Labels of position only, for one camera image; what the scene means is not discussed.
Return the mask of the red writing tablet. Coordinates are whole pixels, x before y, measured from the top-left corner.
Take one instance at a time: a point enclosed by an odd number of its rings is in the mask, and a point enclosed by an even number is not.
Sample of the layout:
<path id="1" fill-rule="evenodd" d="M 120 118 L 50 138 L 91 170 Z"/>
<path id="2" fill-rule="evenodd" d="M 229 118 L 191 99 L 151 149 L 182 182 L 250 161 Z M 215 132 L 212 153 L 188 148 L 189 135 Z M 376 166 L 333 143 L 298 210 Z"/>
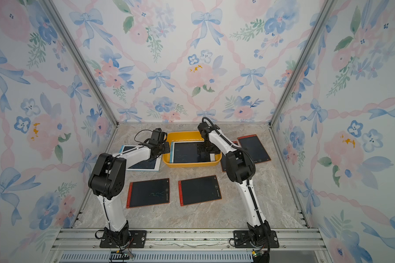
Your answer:
<path id="1" fill-rule="evenodd" d="M 261 143 L 261 140 L 256 134 L 239 137 L 238 142 L 240 146 L 250 154 L 254 163 L 264 163 L 271 160 L 269 154 Z"/>
<path id="2" fill-rule="evenodd" d="M 127 209 L 168 204 L 169 202 L 169 178 L 135 181 L 129 184 L 126 203 Z"/>
<path id="3" fill-rule="evenodd" d="M 227 171 L 227 162 L 226 161 L 227 161 L 227 158 L 226 158 L 225 154 L 222 153 L 222 158 L 221 158 L 221 161 L 220 161 L 221 167 L 222 167 L 222 172 L 226 172 Z"/>
<path id="4" fill-rule="evenodd" d="M 218 179 L 215 175 L 180 180 L 178 188 L 182 207 L 222 199 Z"/>

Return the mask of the yellow plastic storage box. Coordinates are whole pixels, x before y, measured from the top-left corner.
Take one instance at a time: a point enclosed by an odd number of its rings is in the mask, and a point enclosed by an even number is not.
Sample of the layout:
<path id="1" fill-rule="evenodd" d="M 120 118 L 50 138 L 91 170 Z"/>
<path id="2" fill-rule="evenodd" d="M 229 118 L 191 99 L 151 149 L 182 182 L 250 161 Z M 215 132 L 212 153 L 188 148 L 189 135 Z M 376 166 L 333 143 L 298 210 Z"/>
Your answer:
<path id="1" fill-rule="evenodd" d="M 173 142 L 178 141 L 204 141 L 198 131 L 176 131 L 168 133 L 167 142 L 171 144 Z M 215 155 L 214 162 L 206 162 L 206 163 L 170 163 L 170 153 L 164 154 L 162 157 L 163 162 L 170 168 L 191 168 L 191 167 L 210 167 L 219 164 L 222 158 L 221 151 L 217 149 L 217 154 Z"/>

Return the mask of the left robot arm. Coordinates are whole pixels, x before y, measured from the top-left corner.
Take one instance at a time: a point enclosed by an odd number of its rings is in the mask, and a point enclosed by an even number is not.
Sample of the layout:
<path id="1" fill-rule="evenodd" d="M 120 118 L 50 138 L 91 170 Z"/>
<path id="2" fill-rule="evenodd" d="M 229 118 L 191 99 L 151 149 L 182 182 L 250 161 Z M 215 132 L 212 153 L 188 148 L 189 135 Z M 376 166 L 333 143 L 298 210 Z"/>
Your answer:
<path id="1" fill-rule="evenodd" d="M 99 155 L 88 181 L 88 187 L 102 206 L 106 226 L 104 238 L 125 246 L 130 240 L 128 220 L 123 214 L 120 194 L 125 185 L 126 169 L 142 161 L 169 153 L 168 142 L 139 144 L 116 154 Z"/>

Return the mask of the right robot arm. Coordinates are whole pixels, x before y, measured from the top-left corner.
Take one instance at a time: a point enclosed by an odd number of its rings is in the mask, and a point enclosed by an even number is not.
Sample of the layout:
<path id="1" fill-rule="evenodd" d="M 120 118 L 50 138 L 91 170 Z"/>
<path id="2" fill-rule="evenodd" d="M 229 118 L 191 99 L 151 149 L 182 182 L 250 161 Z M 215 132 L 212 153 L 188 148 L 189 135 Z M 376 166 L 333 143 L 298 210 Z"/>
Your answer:
<path id="1" fill-rule="evenodd" d="M 246 150 L 230 141 L 217 125 L 203 121 L 197 129 L 206 146 L 215 147 L 224 154 L 227 176 L 235 183 L 245 207 L 251 244 L 269 249 L 272 230 L 254 191 L 256 166 L 253 159 Z"/>

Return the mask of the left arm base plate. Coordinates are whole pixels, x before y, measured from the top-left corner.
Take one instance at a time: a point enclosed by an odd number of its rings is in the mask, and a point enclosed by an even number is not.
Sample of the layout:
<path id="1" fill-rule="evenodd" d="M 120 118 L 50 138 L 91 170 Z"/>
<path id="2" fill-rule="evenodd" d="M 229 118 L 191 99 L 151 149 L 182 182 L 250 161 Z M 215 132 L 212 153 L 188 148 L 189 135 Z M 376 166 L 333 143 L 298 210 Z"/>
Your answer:
<path id="1" fill-rule="evenodd" d="M 103 236 L 98 238 L 100 248 L 144 248 L 147 239 L 146 230 L 114 232 L 104 229 L 103 232 Z"/>

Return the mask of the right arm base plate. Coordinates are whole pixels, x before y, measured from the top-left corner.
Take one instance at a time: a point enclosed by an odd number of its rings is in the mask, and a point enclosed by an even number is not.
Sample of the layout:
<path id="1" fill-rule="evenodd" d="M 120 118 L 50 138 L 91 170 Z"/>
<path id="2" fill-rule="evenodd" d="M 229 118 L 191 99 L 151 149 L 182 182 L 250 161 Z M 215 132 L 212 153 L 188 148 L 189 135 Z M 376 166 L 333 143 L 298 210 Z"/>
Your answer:
<path id="1" fill-rule="evenodd" d="M 250 230 L 234 230 L 234 247 L 252 249 L 279 248 L 280 245 L 276 234 L 277 233 L 273 230 L 269 231 L 267 236 L 264 233 L 259 234 Z"/>

